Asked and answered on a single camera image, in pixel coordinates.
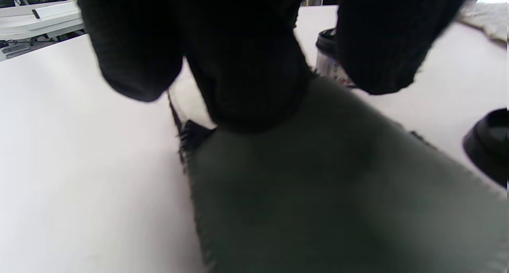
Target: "knit fabric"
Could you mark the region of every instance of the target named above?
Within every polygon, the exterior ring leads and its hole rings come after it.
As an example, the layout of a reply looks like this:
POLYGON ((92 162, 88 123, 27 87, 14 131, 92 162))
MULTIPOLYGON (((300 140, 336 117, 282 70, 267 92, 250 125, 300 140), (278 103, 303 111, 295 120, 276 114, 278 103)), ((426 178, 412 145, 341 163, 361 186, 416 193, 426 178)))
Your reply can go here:
MULTIPOLYGON (((300 106, 313 76, 293 34, 302 0, 78 0, 106 81, 153 101, 185 56, 213 121, 262 131, 300 106)), ((372 94, 408 86, 463 0, 341 0, 340 62, 372 94)))

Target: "dark green cloth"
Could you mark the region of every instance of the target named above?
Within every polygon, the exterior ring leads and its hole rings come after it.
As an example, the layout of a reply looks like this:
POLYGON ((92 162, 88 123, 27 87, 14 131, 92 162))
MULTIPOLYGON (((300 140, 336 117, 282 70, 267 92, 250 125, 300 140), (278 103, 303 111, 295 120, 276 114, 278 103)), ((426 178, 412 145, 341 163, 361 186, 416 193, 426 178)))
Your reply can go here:
POLYGON ((507 201, 337 83, 311 81, 259 135, 186 153, 206 263, 221 273, 500 273, 507 201))

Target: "white table surface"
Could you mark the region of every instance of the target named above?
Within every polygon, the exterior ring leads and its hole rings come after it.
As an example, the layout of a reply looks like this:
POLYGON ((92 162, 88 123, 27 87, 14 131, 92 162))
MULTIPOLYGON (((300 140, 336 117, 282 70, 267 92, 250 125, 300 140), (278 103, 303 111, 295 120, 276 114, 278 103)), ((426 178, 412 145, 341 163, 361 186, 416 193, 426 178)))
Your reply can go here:
MULTIPOLYGON (((334 23, 334 8, 301 9, 311 64, 317 33, 334 23)), ((460 141, 505 107, 506 71, 505 49, 453 25, 408 89, 358 95, 474 168, 460 141)), ((204 272, 165 97, 111 90, 86 35, 0 62, 0 73, 1 272, 204 272)))

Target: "black knit glove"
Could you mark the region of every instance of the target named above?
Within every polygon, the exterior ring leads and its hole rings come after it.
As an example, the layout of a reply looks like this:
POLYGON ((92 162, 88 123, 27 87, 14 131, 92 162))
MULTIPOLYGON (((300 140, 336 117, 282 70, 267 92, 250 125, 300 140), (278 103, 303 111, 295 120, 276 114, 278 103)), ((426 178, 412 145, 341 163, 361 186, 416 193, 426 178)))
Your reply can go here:
MULTIPOLYGON (((234 130, 277 125, 312 76, 293 35, 302 0, 78 0, 107 82, 153 101, 186 57, 211 118, 234 130)), ((362 89, 413 81, 463 0, 340 0, 340 62, 362 89)))

